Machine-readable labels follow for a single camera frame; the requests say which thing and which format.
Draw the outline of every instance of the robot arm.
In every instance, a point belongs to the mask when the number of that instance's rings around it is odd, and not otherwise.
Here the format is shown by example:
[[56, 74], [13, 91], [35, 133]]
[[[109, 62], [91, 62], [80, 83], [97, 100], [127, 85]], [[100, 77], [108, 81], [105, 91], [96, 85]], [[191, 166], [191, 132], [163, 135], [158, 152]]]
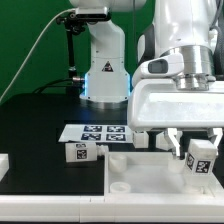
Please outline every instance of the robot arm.
[[[74, 7], [79, 8], [101, 8], [107, 7], [115, 12], [128, 12], [133, 10], [133, 0], [70, 0]], [[138, 0], [136, 9], [141, 8], [146, 0]]]
[[135, 87], [142, 79], [175, 78], [184, 71], [184, 60], [180, 53], [143, 62], [132, 78]]
[[184, 71], [177, 78], [177, 88], [207, 90], [215, 75], [213, 53], [217, 45], [214, 25], [222, 8], [215, 0], [177, 1], [157, 0], [153, 24], [139, 39], [140, 66], [143, 62], [173, 53], [181, 53]]

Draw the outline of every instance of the paper sheet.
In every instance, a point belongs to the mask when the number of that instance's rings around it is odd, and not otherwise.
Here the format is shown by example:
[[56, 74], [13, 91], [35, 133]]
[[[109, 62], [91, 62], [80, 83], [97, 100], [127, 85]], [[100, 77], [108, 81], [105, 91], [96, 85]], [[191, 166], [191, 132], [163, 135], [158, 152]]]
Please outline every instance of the paper sheet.
[[59, 142], [133, 143], [132, 131], [124, 125], [74, 125], [68, 124]]

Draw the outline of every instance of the cable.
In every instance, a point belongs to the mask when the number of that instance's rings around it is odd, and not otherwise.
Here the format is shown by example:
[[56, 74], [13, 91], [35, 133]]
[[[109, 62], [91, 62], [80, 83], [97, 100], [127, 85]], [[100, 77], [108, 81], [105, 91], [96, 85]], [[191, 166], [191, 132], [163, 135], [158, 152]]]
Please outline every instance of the cable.
[[133, 0], [133, 37], [135, 46], [135, 65], [138, 64], [138, 46], [137, 46], [137, 34], [136, 34], [136, 2]]
[[224, 62], [222, 60], [224, 52], [223, 52], [223, 32], [220, 27], [218, 26], [213, 26], [211, 29], [214, 29], [218, 32], [218, 39], [217, 39], [217, 45], [214, 53], [214, 63], [216, 67], [216, 73], [221, 73], [223, 74], [224, 71]]
[[43, 90], [45, 90], [46, 88], [49, 88], [49, 87], [56, 87], [56, 86], [53, 86], [53, 85], [55, 85], [55, 84], [59, 84], [59, 83], [63, 83], [63, 82], [72, 82], [72, 79], [71, 79], [71, 78], [69, 78], [69, 79], [58, 79], [58, 80], [55, 80], [55, 81], [53, 81], [53, 82], [49, 82], [49, 83], [47, 83], [46, 85], [41, 86], [41, 87], [35, 89], [35, 90], [33, 91], [33, 93], [42, 93]]
[[223, 0], [219, 0], [219, 3], [217, 5], [217, 12], [215, 14], [215, 17], [213, 19], [210, 29], [212, 29], [212, 27], [216, 26], [216, 23], [220, 17], [221, 12], [222, 12], [222, 8], [223, 8]]
[[50, 27], [50, 25], [56, 20], [57, 17], [61, 16], [64, 13], [69, 13], [69, 12], [73, 12], [74, 9], [68, 9], [65, 11], [60, 12], [58, 15], [56, 15], [48, 24], [47, 26], [43, 29], [43, 31], [41, 32], [41, 34], [39, 35], [39, 37], [37, 38], [36, 42], [34, 43], [33, 47], [31, 48], [30, 52], [28, 53], [27, 57], [25, 58], [24, 62], [22, 63], [22, 65], [20, 66], [19, 70], [17, 71], [17, 73], [15, 74], [14, 78], [12, 79], [12, 81], [10, 82], [10, 84], [8, 85], [8, 87], [5, 89], [5, 91], [3, 92], [2, 96], [0, 97], [0, 105], [3, 102], [4, 97], [7, 95], [7, 93], [9, 92], [9, 90], [11, 89], [11, 87], [13, 86], [13, 84], [15, 83], [15, 81], [17, 80], [17, 78], [19, 77], [21, 71], [23, 70], [23, 68], [25, 67], [27, 61], [30, 59], [33, 51], [35, 50], [36, 46], [38, 45], [38, 43], [40, 42], [41, 38], [43, 37], [44, 33], [47, 31], [47, 29]]

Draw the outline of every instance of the white cylinder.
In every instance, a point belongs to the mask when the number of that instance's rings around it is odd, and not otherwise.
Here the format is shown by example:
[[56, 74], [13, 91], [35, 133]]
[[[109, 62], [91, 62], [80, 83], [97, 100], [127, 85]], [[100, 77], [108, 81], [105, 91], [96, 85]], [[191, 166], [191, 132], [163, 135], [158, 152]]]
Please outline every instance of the white cylinder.
[[109, 169], [114, 173], [122, 173], [127, 169], [127, 157], [123, 154], [109, 156]]
[[131, 186], [125, 182], [115, 182], [110, 185], [110, 193], [128, 194], [131, 193]]
[[208, 0], [157, 0], [154, 17], [155, 57], [182, 46], [210, 48], [208, 34], [214, 12], [208, 10], [209, 4]]

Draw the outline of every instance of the black table surface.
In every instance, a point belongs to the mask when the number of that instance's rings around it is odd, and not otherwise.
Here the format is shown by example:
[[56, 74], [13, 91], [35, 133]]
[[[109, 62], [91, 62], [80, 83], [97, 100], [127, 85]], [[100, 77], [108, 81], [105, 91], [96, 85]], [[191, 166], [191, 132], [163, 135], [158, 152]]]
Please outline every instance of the black table surface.
[[[67, 95], [21, 94], [0, 107], [0, 153], [9, 154], [10, 169], [0, 183], [2, 195], [103, 195], [104, 160], [66, 164], [58, 143], [66, 124], [126, 125], [127, 109], [88, 108]], [[187, 134], [182, 142], [192, 137]], [[154, 148], [153, 136], [150, 145]], [[214, 174], [224, 186], [224, 149]], [[111, 151], [135, 151], [132, 144], [109, 144]]]

